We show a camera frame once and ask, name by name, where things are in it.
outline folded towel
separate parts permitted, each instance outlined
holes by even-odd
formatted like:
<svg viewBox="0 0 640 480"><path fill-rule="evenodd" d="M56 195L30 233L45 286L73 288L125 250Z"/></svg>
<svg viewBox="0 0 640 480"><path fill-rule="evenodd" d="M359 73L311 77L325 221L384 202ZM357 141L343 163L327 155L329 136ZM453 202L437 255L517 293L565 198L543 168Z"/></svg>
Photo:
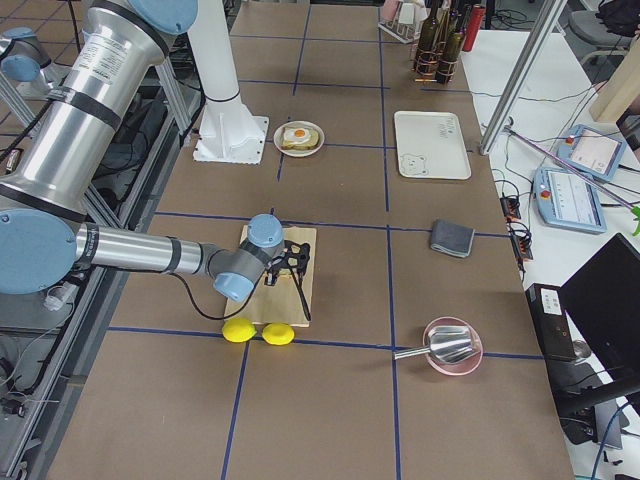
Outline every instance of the folded towel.
<svg viewBox="0 0 640 480"><path fill-rule="evenodd" d="M473 228L438 219L433 224L431 248L454 257L468 257L475 233Z"/></svg>

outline white table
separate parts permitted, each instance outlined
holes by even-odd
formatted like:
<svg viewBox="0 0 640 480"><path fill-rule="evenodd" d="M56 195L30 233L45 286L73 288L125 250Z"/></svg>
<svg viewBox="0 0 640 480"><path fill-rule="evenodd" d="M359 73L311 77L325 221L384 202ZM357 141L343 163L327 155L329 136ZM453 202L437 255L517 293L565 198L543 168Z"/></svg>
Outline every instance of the white table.
<svg viewBox="0 0 640 480"><path fill-rule="evenodd" d="M481 125L489 123L498 103L497 97L483 94L499 95L502 92L527 35L524 32L480 31L473 51L462 54L467 80L471 91L474 92L474 106ZM565 39L562 35L554 33L549 37L542 55L532 68L520 96L532 99L559 99L587 91L589 87L590 81ZM590 90L586 96L580 95L558 102L520 99L511 112L515 122L513 128L531 139L557 137L576 111L576 107L587 100L588 105L593 101L595 97L592 97L592 93L593 90ZM615 125L595 123L589 114L588 106L573 123L593 126L606 133L616 130ZM543 143L547 148L551 148L552 144L553 141ZM508 152L508 166L527 178L533 177L535 170L543 161L543 156L515 138L510 139L507 144L506 135L499 137L490 153L492 168L502 171L507 180L518 186L520 193L528 192L530 188L528 182L505 168L507 161L505 152ZM548 159L545 164L552 165ZM638 168L638 161L629 149L625 152L622 164ZM501 173L497 171L494 171L494 176L496 179L502 178ZM640 175L618 170L613 182L638 190ZM501 184L497 184L497 188L499 192L502 191ZM504 189L507 195L514 193L509 185L505 185ZM640 200L640 197L633 194L615 188L613 190L623 198L632 201ZM623 233L640 250L640 238L631 235L635 229L635 222L625 208L606 208L607 233L589 235L546 226L535 205L528 208L528 200L526 195L521 197L520 210L524 222L529 225L533 234L534 261L525 264L525 288L534 282L562 285L616 232ZM603 195L600 196L600 200L603 203L614 203ZM574 338L579 338L575 328L573 334ZM591 363L596 371L602 369L597 359L593 359ZM603 376L602 379L605 382L610 380L607 376ZM640 418L632 408L627 408L625 415L632 422L629 430L640 431ZM567 445L576 475L590 475L597 445L587 443L574 446L568 441ZM618 467L601 462L598 478L613 480L614 475L620 473L640 477L640 439L623 436L623 447L621 452L607 449L610 460L621 458L624 462Z"/></svg>

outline pink bowl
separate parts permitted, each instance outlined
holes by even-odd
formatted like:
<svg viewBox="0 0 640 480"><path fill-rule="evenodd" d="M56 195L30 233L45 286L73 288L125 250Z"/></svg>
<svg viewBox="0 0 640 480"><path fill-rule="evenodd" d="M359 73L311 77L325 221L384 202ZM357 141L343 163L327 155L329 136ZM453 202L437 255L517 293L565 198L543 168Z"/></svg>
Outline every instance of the pink bowl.
<svg viewBox="0 0 640 480"><path fill-rule="evenodd" d="M433 327L437 327L440 325L463 325L465 327L469 327L469 331L471 332L471 339L475 348L478 350L478 353L472 357L467 358L465 361L456 363L456 364L446 364L440 363L437 360L434 360L431 355L428 353L425 354L427 357L427 361L429 364L435 368L440 373L444 373L445 375L467 375L473 372L476 368L480 366L480 362L482 362L482 354L484 352L482 348L482 342L480 341L480 336L478 332L476 332L471 325L469 325L464 320L460 320L455 317L440 317L436 318L433 322L431 322L424 329L424 334L422 335L422 344L426 345L426 342L429 338L429 331Z"/></svg>

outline table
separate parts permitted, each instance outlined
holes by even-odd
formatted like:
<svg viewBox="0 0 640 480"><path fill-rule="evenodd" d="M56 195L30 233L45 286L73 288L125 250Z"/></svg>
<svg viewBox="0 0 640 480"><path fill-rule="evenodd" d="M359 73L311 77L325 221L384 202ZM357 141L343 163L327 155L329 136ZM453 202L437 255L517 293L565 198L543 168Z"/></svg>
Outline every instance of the table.
<svg viewBox="0 0 640 480"><path fill-rule="evenodd" d="M317 228L312 326L286 347L230 344L174 279L132 275L50 479L573 478L490 165L473 153L464 70L423 90L378 19L371 7L243 4L232 44L244 102L268 114L268 138L304 119L327 143L305 159L269 145L260 166L196 163L187 145L151 226L228 248L272 209ZM456 113L471 179L400 177L398 110ZM436 218L476 228L469 258L428 248ZM222 313L210 281L189 283ZM444 315L480 333L476 372L392 360Z"/></svg>
<svg viewBox="0 0 640 480"><path fill-rule="evenodd" d="M527 34L523 32L481 31L473 51L462 54L470 90L475 92L473 101L481 124L488 124L498 102L498 98L486 94L501 93L526 38ZM493 75L486 75L487 71L493 72ZM514 129L533 139L557 137L567 120L576 111L576 107L580 108L579 105L583 103L590 105L595 98L592 96L593 90L590 89L589 79L566 41L562 35L554 33L549 37L542 54L532 68L521 97L559 99L580 92L585 93L559 102L518 100L511 113L515 121ZM607 133L616 131L615 125L595 123L589 114L588 106L577 118L576 123L584 123ZM553 141L544 142L547 147L552 143ZM542 155L524 146L518 140L507 140L506 136L500 137L491 151L491 165L497 169L494 170L496 179L502 178L499 173L502 172L509 181L518 186L520 192L527 192L529 184L505 169L507 153L508 166L527 178L533 177L535 169L543 160ZM628 149L622 164L638 168L636 157ZM613 181L637 190L638 182L635 174L618 170ZM502 185L499 183L497 185L498 190L501 191ZM505 186L506 193L514 193L513 189L509 190L509 188L511 187ZM627 198L632 198L624 192L621 193ZM632 221L626 209L605 209L607 233L589 235L546 226L539 217L535 205L529 208L528 196L523 196L521 199L521 212L525 223L530 226L533 233L534 261L525 264L525 288L532 283L562 285L616 232L622 232L636 248L640 248L640 239L631 235L635 222ZM600 196L600 200L606 202L607 198ZM570 327L573 337L581 338L575 326L570 325ZM591 362L595 371L602 370L602 365L597 359L591 359ZM605 382L611 380L608 375L602 375L602 379ZM640 419L636 413L631 408L627 408L625 415L632 421L629 430L638 430ZM574 471L577 474L590 475L597 446L593 444L577 447L568 444L568 446ZM623 458L624 463L617 468L612 467L611 464L601 464L598 470L599 478L612 479L615 473L640 476L640 441L623 436L623 447L622 452L609 453L612 460Z"/></svg>

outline white tray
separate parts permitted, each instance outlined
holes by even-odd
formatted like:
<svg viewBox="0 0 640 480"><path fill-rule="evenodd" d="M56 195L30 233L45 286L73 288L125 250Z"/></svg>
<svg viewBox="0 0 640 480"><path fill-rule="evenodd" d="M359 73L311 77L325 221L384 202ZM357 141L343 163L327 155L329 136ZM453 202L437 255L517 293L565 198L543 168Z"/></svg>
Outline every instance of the white tray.
<svg viewBox="0 0 640 480"><path fill-rule="evenodd" d="M466 180L471 176L455 114L396 112L393 119L400 175L450 180Z"/></svg>

